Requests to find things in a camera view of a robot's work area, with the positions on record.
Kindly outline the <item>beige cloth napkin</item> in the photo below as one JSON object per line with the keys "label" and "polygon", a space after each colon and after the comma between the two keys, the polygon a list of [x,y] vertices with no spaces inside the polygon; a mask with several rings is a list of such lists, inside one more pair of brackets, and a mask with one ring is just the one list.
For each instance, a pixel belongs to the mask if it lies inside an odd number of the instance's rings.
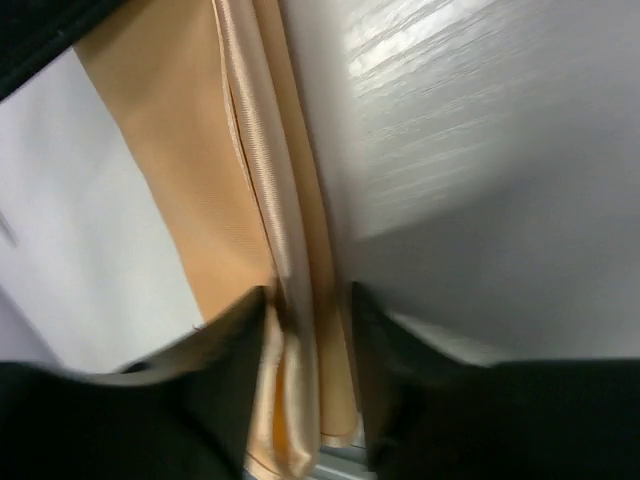
{"label": "beige cloth napkin", "polygon": [[246,465],[300,479],[358,413],[326,209],[280,6],[128,1],[76,47],[205,319],[267,289]]}

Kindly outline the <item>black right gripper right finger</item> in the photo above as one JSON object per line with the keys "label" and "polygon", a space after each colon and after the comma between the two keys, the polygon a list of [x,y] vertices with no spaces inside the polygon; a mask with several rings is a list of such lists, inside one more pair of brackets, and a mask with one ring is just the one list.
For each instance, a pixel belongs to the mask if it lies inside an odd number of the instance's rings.
{"label": "black right gripper right finger", "polygon": [[380,479],[635,479],[635,359],[448,357],[351,288],[369,469]]}

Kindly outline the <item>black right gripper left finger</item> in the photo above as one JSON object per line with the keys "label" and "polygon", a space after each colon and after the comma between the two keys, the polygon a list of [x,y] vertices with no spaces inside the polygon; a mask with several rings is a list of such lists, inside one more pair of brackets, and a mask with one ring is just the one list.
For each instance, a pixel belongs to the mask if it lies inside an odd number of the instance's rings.
{"label": "black right gripper left finger", "polygon": [[115,373],[3,363],[2,477],[241,478],[266,307],[253,288]]}

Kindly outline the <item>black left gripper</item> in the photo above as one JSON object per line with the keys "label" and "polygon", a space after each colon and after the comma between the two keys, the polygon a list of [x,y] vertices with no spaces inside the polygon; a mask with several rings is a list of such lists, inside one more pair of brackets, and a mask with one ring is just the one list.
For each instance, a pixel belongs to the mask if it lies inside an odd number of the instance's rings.
{"label": "black left gripper", "polygon": [[0,97],[5,100],[127,4],[126,0],[2,0]]}

